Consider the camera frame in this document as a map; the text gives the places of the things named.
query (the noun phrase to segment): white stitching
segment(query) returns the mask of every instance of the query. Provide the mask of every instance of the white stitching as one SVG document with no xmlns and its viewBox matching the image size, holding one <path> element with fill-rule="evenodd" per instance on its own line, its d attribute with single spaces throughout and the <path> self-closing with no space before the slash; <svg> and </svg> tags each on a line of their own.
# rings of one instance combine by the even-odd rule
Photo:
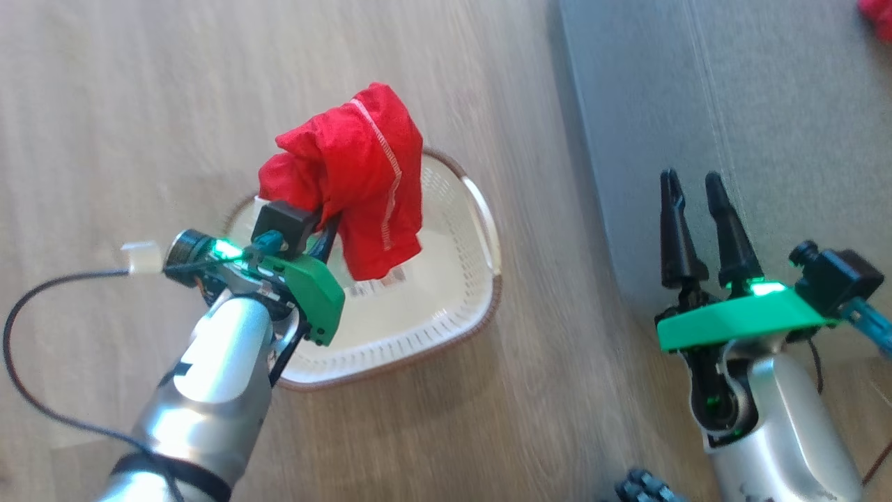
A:
<svg viewBox="0 0 892 502">
<path fill-rule="evenodd" d="M 366 106 L 364 106 L 358 99 L 351 99 L 350 102 L 359 109 L 359 112 L 366 118 L 368 124 L 372 126 L 372 130 L 378 138 L 378 143 L 381 144 L 381 148 L 384 149 L 384 155 L 387 157 L 387 160 L 390 161 L 391 167 L 393 168 L 393 184 L 390 187 L 390 193 L 388 193 L 387 208 L 384 210 L 384 220 L 381 222 L 381 240 L 384 242 L 384 251 L 390 251 L 393 247 L 393 242 L 391 241 L 390 236 L 390 219 L 391 216 L 393 216 L 393 208 L 396 207 L 396 189 L 400 187 L 402 169 L 400 169 L 400 164 L 396 161 L 396 155 L 393 154 L 390 144 L 387 143 L 387 138 L 384 137 L 384 134 L 378 128 L 377 124 L 375 124 L 375 121 L 372 120 L 372 116 L 368 114 Z"/>
</svg>

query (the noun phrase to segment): wooden floor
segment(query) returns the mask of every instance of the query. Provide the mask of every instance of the wooden floor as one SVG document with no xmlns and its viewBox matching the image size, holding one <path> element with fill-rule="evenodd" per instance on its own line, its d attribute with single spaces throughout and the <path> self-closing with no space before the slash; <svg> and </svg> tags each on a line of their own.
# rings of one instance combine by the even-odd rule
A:
<svg viewBox="0 0 892 502">
<path fill-rule="evenodd" d="M 684 368 L 617 297 L 545 0 L 4 0 L 0 307 L 118 263 L 127 240 L 214 231 L 277 133 L 373 80 L 489 198 L 503 304 L 484 334 L 415 367 L 279 390 L 234 499 L 591 501 L 637 464 L 717 500 Z M 162 278 L 74 285 L 25 312 L 14 352 L 52 406 L 127 430 L 201 313 Z M 864 471 L 892 437 L 892 364 L 828 373 Z M 0 500 L 89 500 L 119 453 L 0 380 Z"/>
</svg>

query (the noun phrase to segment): black band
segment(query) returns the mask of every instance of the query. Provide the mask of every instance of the black band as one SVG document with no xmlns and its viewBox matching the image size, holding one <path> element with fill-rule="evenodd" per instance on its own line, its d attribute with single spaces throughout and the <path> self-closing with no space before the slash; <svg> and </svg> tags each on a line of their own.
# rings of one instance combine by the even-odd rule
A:
<svg viewBox="0 0 892 502">
<path fill-rule="evenodd" d="M 229 502 L 229 498 L 232 497 L 232 489 L 217 474 L 184 460 L 167 458 L 166 456 L 157 456 L 155 458 L 164 463 L 170 470 L 170 473 L 173 474 L 173 477 L 177 478 L 177 481 L 191 484 L 206 493 L 214 502 Z M 142 453 L 124 455 L 111 469 L 112 476 L 136 472 L 154 473 L 163 476 L 158 468 L 158 462 Z"/>
</svg>

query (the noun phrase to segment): basket handle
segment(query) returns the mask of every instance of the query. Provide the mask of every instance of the basket handle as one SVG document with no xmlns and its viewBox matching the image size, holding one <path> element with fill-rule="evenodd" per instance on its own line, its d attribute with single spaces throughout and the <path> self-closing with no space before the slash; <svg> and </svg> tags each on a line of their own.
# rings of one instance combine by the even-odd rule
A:
<svg viewBox="0 0 892 502">
<path fill-rule="evenodd" d="M 477 185 L 467 176 L 461 177 L 467 193 L 474 202 L 475 223 L 477 229 L 483 234 L 486 241 L 486 263 L 490 265 L 492 273 L 501 275 L 501 245 L 499 244 L 499 231 L 496 229 L 496 221 L 492 217 L 489 205 L 483 198 L 483 193 Z"/>
</svg>

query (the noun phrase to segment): green plastic bracket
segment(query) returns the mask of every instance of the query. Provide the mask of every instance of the green plastic bracket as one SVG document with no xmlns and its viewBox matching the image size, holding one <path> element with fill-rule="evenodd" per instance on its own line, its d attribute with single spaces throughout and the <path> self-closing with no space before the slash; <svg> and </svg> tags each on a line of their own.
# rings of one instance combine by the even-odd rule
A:
<svg viewBox="0 0 892 502">
<path fill-rule="evenodd" d="M 309 255 L 300 255 L 292 262 L 267 256 L 260 267 L 285 278 L 285 285 L 307 316 L 308 339 L 328 347 L 341 322 L 344 302 L 343 289 L 328 267 Z"/>
<path fill-rule="evenodd" d="M 741 297 L 667 317 L 657 325 L 660 348 L 679 350 L 832 325 L 793 288 Z"/>
</svg>

